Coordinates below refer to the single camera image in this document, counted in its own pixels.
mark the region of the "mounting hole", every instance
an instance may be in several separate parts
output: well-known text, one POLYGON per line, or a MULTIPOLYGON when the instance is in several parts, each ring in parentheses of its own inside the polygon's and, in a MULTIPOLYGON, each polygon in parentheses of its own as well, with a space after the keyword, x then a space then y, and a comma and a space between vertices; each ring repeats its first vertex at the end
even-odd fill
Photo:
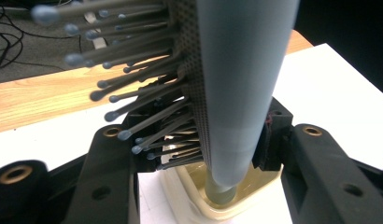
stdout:
POLYGON ((114 137, 117 136, 119 132, 121 132, 120 128, 109 128, 104 131, 104 136, 114 137))
POLYGON ((310 134, 312 136, 321 136, 322 135, 322 132, 319 129, 311 127, 311 126, 305 126, 303 128, 303 132, 310 134))
POLYGON ((345 192, 352 194, 356 197, 361 197, 363 195, 363 191, 358 188, 358 186, 353 184, 343 184, 342 188, 345 192))
POLYGON ((92 192, 92 198, 96 201, 101 201, 106 198, 110 194, 110 188, 107 186, 103 186, 101 188, 95 189, 92 192))
POLYGON ((0 175, 0 183, 5 185, 22 181, 32 173, 34 169, 28 165, 18 165, 6 170, 0 175))

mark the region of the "wooden table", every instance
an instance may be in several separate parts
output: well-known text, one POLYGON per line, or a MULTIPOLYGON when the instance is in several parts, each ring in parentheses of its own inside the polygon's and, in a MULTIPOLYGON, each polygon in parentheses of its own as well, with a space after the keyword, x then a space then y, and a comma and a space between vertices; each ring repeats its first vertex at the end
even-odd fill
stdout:
MULTIPOLYGON (((311 47, 293 31, 287 54, 311 47)), ((95 66, 0 83, 0 132, 107 104, 107 98, 92 102, 90 92, 97 89, 98 80, 122 75, 122 68, 119 65, 106 70, 95 66)), ((120 91, 134 91, 138 87, 140 84, 135 83, 120 91)))

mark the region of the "perforated panel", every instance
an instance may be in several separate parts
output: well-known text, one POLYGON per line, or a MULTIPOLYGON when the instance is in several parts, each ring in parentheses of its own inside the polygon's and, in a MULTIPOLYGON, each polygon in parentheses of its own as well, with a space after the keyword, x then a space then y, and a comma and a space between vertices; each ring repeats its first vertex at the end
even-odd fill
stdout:
POLYGON ((183 90, 192 100, 191 110, 197 124, 201 150, 206 165, 210 167, 208 117, 196 3, 193 0, 175 1, 175 8, 171 13, 180 28, 177 49, 185 56, 178 73, 188 79, 188 87, 183 90))

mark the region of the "rod tip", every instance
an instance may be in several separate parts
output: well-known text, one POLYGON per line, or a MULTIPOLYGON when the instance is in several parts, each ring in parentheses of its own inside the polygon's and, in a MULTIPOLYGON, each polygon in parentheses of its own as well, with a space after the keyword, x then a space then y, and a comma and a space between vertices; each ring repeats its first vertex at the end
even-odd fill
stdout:
POLYGON ((64 60, 69 66, 78 66, 84 63, 84 57, 78 53, 68 54, 64 60))
POLYGON ((119 96, 117 95, 112 95, 109 97, 109 102, 110 103, 117 103, 120 100, 119 96))
POLYGON ((101 89, 104 89, 109 86, 109 84, 105 80, 98 81, 96 85, 98 86, 98 88, 101 88, 101 89))
POLYGON ((36 6, 32 8, 32 18, 41 25, 51 25, 59 21, 61 16, 55 7, 36 6))
POLYGON ((72 1, 72 3, 70 4, 72 7, 77 7, 77 6, 81 6, 82 4, 79 2, 79 1, 72 1))
POLYGON ((102 66, 103 66, 105 69, 110 69, 110 68, 113 67, 112 63, 109 63, 109 62, 102 63, 102 66))
POLYGON ((101 9, 98 11, 100 17, 105 18, 109 16, 109 11, 106 9, 101 9))
POLYGON ((136 154, 138 154, 138 153, 140 153, 141 151, 142 151, 142 147, 140 147, 140 146, 134 146, 134 147, 132 147, 131 148, 131 150, 133 151, 133 153, 136 155, 136 154))
POLYGON ((116 118, 118 118, 119 115, 120 114, 118 112, 116 112, 116 111, 108 112, 108 113, 105 114, 105 120, 107 122, 111 122, 111 121, 115 120, 116 118))
POLYGON ((154 153, 148 153, 148 155, 146 156, 146 158, 147 158, 148 160, 152 161, 152 160, 154 160, 154 158, 156 158, 156 157, 154 156, 154 153))
POLYGON ((156 169, 157 169, 157 170, 163 170, 163 169, 164 169, 164 166, 163 166, 162 164, 160 164, 160 165, 157 166, 156 169))
POLYGON ((120 30, 122 30, 122 29, 123 29, 122 26, 120 26, 120 25, 115 25, 115 30, 120 31, 120 30))
POLYGON ((74 35, 79 35, 80 34, 80 30, 79 30, 78 26, 73 24, 73 23, 67 23, 64 26, 64 30, 66 31, 66 34, 70 35, 70 36, 74 36, 74 35))
POLYGON ((117 44, 119 44, 119 43, 120 43, 119 40, 113 40, 113 41, 112 41, 112 45, 117 45, 117 44))
POLYGON ((94 39, 99 37, 98 33, 94 30, 87 31, 85 36, 86 36, 86 39, 88 39, 88 40, 94 40, 94 39))
POLYGON ((104 94, 101 93, 100 91, 93 91, 91 94, 90 94, 90 99, 92 101, 100 101, 102 98, 104 98, 104 94))
POLYGON ((141 143, 143 143, 143 141, 144 141, 143 138, 136 138, 136 139, 135 139, 135 143, 136 143, 136 144, 141 144, 141 143))
POLYGON ((86 60, 86 62, 84 62, 84 64, 86 65, 86 67, 94 67, 96 66, 95 62, 93 60, 86 60))
POLYGON ((124 73, 130 73, 131 72, 131 67, 125 67, 124 69, 122 69, 122 71, 124 73))
POLYGON ((130 132, 129 130, 124 130, 124 131, 119 132, 118 138, 121 141, 125 141, 125 140, 129 139, 132 135, 133 135, 133 133, 130 132))

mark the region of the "gray cylinder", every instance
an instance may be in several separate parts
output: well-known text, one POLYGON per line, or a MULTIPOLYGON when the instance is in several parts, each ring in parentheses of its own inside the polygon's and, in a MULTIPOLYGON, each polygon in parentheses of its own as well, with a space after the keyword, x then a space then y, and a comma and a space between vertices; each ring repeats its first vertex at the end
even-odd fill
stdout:
POLYGON ((216 204, 225 204, 229 203, 236 194, 237 187, 224 187, 218 185, 215 180, 212 178, 211 172, 206 169, 206 197, 216 204))
POLYGON ((298 0, 197 0, 210 169, 231 188, 247 173, 298 0))

